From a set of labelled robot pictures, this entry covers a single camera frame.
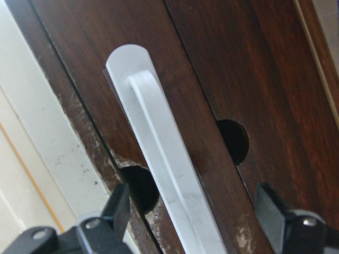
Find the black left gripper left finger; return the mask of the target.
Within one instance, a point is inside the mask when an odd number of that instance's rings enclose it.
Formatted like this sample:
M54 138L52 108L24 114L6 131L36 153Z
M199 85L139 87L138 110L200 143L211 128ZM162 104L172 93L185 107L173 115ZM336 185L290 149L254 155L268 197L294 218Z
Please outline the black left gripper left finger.
M119 242L123 240L129 217L129 186L117 184L101 213L101 218L108 223Z

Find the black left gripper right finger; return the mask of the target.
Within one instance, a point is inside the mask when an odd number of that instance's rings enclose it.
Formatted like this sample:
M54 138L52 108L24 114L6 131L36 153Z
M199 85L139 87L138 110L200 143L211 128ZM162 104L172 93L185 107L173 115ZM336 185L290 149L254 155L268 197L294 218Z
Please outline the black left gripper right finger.
M256 187L255 216L272 249L291 249L296 215L268 184Z

